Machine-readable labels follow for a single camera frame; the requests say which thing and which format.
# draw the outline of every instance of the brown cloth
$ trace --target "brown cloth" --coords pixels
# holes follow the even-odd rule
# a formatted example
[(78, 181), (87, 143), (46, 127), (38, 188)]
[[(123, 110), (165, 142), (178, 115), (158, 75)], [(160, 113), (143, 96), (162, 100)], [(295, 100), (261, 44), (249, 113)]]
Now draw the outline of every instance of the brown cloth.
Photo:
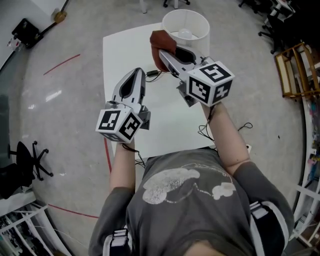
[(165, 64), (159, 57), (159, 49), (176, 54), (177, 42), (173, 40), (164, 30), (152, 31), (150, 36), (152, 57), (156, 67), (163, 72), (169, 72)]

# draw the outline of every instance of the gray floor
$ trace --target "gray floor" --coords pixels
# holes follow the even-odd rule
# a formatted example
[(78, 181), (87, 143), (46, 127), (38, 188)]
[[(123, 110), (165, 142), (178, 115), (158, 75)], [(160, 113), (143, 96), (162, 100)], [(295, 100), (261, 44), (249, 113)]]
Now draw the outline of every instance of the gray floor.
[[(100, 213), (109, 179), (104, 141), (95, 132), (105, 104), (103, 37), (161, 22), (173, 10), (163, 8), (161, 0), (145, 1), (147, 14), (141, 13), (138, 0), (71, 0), (66, 20), (30, 52), (17, 102), (18, 122), (10, 127), (18, 132), (11, 134), (11, 143), (21, 140), (31, 148), (37, 140), (39, 151), (49, 149), (43, 165), (54, 177), (33, 183), (37, 196), (48, 204)], [(192, 0), (189, 6), (181, 2), (180, 8), (208, 19), (211, 56), (235, 74), (225, 101), (230, 115), (237, 127), (253, 124), (253, 129), (241, 131), (252, 146), (251, 158), (293, 205), (296, 193), (288, 181), (297, 183), (301, 172), (302, 118), (299, 104), (282, 98), (271, 44), (258, 36), (264, 18), (247, 6), (239, 8), (237, 0)], [(43, 75), (77, 54), (81, 55)], [(73, 253), (87, 255), (96, 220), (54, 208), (49, 213), (58, 230), (84, 244), (64, 236)]]

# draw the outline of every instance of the person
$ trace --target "person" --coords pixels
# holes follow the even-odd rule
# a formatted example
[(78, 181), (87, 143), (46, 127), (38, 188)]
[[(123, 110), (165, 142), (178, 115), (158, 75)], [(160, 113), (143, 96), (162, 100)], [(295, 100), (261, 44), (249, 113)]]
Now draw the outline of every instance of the person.
[[(207, 119), (211, 116), (218, 153), (204, 148), (152, 157), (136, 192), (135, 153), (117, 144), (110, 194), (93, 230), (90, 256), (105, 255), (106, 238), (125, 225), (131, 255), (262, 255), (254, 246), (250, 205), (264, 201), (279, 209), (291, 234), (288, 202), (250, 160), (226, 107), (202, 108)], [(135, 143), (128, 146), (134, 149)], [(268, 250), (277, 255), (272, 246)]]

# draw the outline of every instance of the desk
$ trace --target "desk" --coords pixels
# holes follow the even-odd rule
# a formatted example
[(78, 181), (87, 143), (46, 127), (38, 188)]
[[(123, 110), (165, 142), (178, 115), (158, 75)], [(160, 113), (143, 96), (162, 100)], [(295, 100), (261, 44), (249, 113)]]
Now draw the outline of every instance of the desk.
[[(105, 100), (111, 100), (120, 79), (134, 68), (144, 72), (156, 70), (151, 54), (150, 36), (160, 30), (161, 23), (121, 31), (103, 38), (103, 80)], [(142, 158), (212, 146), (212, 142), (197, 133), (206, 123), (200, 103), (188, 107), (176, 87), (179, 80), (169, 73), (146, 83), (143, 105), (151, 111), (150, 129), (140, 129), (135, 136), (135, 148)], [(112, 142), (113, 153), (116, 142)]]
[[(278, 10), (281, 9), (281, 7), (286, 8), (287, 10), (291, 11), (292, 13), (295, 13), (295, 10), (292, 9), (289, 5), (287, 1), (283, 1), (283, 0), (276, 0), (278, 2), (278, 4), (276, 5), (275, 8), (277, 8)], [(271, 16), (275, 16), (277, 14), (277, 11), (275, 9), (273, 9), (273, 11), (270, 13)], [(264, 24), (268, 24), (268, 18), (265, 19)]]

